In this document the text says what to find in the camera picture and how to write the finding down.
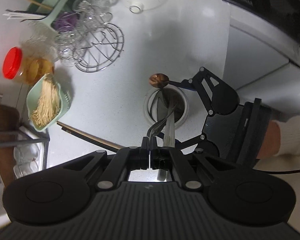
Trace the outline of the person's right hand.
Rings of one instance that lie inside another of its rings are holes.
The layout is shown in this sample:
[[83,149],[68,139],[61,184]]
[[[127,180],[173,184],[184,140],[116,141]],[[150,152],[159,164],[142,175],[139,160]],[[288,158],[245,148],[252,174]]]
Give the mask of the person's right hand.
[[270,158],[280,151],[281,147],[281,133],[278,124],[270,121],[267,131],[264,135],[261,148],[258,152],[257,159]]

